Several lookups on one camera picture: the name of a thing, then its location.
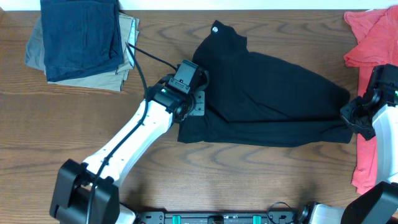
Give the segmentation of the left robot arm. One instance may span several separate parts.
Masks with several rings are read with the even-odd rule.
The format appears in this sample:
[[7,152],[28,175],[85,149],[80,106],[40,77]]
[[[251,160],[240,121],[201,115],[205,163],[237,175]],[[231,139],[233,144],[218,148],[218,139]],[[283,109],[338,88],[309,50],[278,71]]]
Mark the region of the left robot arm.
[[59,169],[49,214],[60,223],[134,223],[119,190],[149,146],[174,123],[204,114],[207,71],[179,70],[144,88],[144,100],[127,124],[82,163],[67,160]]

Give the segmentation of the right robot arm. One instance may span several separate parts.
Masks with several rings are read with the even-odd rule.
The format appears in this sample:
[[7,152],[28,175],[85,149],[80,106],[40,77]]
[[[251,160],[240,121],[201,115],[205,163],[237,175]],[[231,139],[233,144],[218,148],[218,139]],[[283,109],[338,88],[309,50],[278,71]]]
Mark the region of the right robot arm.
[[346,208],[313,203],[297,223],[397,223],[397,67],[373,68],[363,96],[342,107],[341,118],[365,140],[376,138],[375,186]]

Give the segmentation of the black t-shirt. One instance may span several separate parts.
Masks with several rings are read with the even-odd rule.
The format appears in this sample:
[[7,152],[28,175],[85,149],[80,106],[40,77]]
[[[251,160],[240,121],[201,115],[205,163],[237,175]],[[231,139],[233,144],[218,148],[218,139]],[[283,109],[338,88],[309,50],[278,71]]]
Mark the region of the black t-shirt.
[[232,27],[215,21],[193,62],[210,74],[205,113],[183,121],[180,142],[296,147],[351,141],[340,117],[348,90],[299,65],[250,52]]

